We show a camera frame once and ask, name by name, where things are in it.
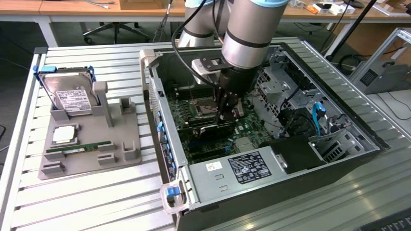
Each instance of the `office chair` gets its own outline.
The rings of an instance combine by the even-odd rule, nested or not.
[[[109,24],[103,24],[102,22],[99,22],[99,27],[93,29],[91,31],[87,31],[87,32],[82,32],[82,36],[83,36],[83,42],[86,44],[91,44],[91,38],[87,37],[89,35],[94,35],[97,34],[98,32],[103,31],[103,30],[107,30],[110,28],[114,29],[114,44],[117,43],[117,34],[119,33],[119,29],[123,29],[123,30],[127,30],[129,32],[134,33],[135,35],[139,35],[143,37],[145,39],[145,42],[149,41],[149,36],[142,33],[141,31],[127,27],[126,25],[123,25],[126,22],[113,22],[113,23],[109,23]]]

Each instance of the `blue latch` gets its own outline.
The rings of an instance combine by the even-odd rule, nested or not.
[[[162,121],[160,121],[158,126],[155,126],[155,131],[160,131],[162,127]]]
[[[43,66],[41,67],[41,73],[54,73],[57,71],[55,66]]]
[[[172,198],[174,196],[180,195],[180,189],[178,186],[169,187],[165,189],[165,196],[166,198]]]

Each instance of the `green circuit board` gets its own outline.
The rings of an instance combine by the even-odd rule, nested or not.
[[[206,142],[190,141],[192,127],[188,126],[186,121],[198,126],[213,124],[216,109],[212,105],[212,97],[177,100],[168,96],[168,99],[170,99],[169,108],[181,145],[190,164],[252,150],[270,140],[253,109],[246,107],[249,102],[244,101],[244,117],[232,121],[233,129],[226,137]]]

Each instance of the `gray floor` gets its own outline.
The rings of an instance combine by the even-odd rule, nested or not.
[[[141,30],[151,35],[158,23],[139,23]],[[324,26],[301,26],[304,30],[318,30]],[[78,23],[54,23],[54,31],[57,34],[57,41],[59,46],[83,46],[86,45],[82,40],[81,30]],[[98,23],[86,23],[89,29],[98,27]],[[165,28],[166,36],[162,38],[165,41],[170,39],[169,26]],[[293,23],[281,23],[277,28],[276,37],[300,36],[310,45],[318,49],[329,31],[325,28],[318,31],[308,32],[301,31]],[[31,55],[23,52],[15,47],[3,37],[10,39],[14,43],[19,44],[30,52],[34,47],[43,47],[46,43],[43,41],[39,28],[35,23],[25,22],[0,22],[0,58],[5,58],[9,61],[27,67],[30,65]],[[106,30],[98,35],[90,36],[95,45],[111,44],[113,42],[113,30]],[[118,43],[139,43],[143,39],[127,31],[121,30],[118,34]],[[338,60],[341,55],[354,53],[353,50],[344,46],[340,50],[334,60]],[[21,101],[22,89],[26,80],[26,70],[17,67],[0,59],[0,125],[6,127],[6,132],[0,141],[0,149],[9,143],[11,137],[11,131],[15,122],[15,116]],[[6,151],[0,153],[0,163],[3,163]]]

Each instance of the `aluminum table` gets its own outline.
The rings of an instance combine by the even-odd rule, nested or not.
[[[411,206],[409,133],[400,133],[389,115],[349,91],[352,85],[340,82],[341,74],[306,42],[297,38],[273,41],[289,44],[392,149],[333,184],[208,231],[352,230]],[[173,230],[172,217],[165,215],[160,202],[161,179],[142,105],[137,53],[168,47],[169,43],[65,47],[34,55],[31,66],[91,65],[97,81],[107,82],[109,101],[131,97],[142,162],[131,167],[37,179],[50,102],[30,72],[0,181],[1,231]]]

